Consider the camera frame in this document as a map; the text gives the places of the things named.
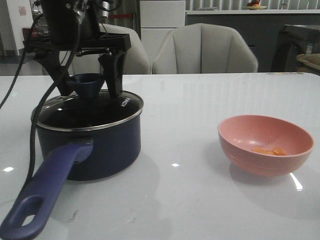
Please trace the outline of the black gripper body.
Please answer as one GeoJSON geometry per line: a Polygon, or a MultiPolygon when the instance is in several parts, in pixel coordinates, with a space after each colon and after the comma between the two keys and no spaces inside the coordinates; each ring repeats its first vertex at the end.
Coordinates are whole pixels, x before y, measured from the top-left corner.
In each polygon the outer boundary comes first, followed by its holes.
{"type": "MultiPolygon", "coordinates": [[[[76,43],[78,30],[77,13],[72,9],[49,9],[44,18],[50,31],[49,36],[25,40],[24,50],[33,53],[41,51],[70,51],[76,43]]],[[[80,40],[77,51],[89,50],[90,54],[100,53],[103,48],[117,48],[127,51],[131,47],[130,37],[124,33],[106,33],[99,30],[95,10],[88,9],[80,24],[80,40]]]]}

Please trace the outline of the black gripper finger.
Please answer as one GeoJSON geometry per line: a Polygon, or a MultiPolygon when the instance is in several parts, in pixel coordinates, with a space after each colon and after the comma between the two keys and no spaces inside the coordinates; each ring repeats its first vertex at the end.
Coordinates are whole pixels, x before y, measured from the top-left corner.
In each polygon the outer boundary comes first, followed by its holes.
{"type": "Polygon", "coordinates": [[[103,69],[104,80],[111,98],[118,98],[123,91],[123,68],[125,52],[102,54],[98,61],[103,69]]]}
{"type": "Polygon", "coordinates": [[[59,51],[37,51],[37,62],[52,78],[61,96],[68,96],[72,88],[67,84],[70,79],[68,70],[60,63],[59,51]]]}

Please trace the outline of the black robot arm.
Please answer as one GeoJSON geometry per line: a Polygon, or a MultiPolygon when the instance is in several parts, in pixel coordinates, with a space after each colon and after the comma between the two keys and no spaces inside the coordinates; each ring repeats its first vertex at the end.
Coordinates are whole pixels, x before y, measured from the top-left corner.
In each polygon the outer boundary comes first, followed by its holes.
{"type": "Polygon", "coordinates": [[[129,34],[102,32],[97,12],[102,8],[99,0],[42,0],[40,6],[46,20],[49,35],[25,40],[27,53],[35,53],[34,59],[47,71],[63,96],[73,92],[67,81],[68,68],[60,63],[60,52],[69,51],[74,56],[99,54],[103,69],[102,78],[111,98],[117,98],[123,90],[122,77],[127,51],[131,48],[129,34]]]}

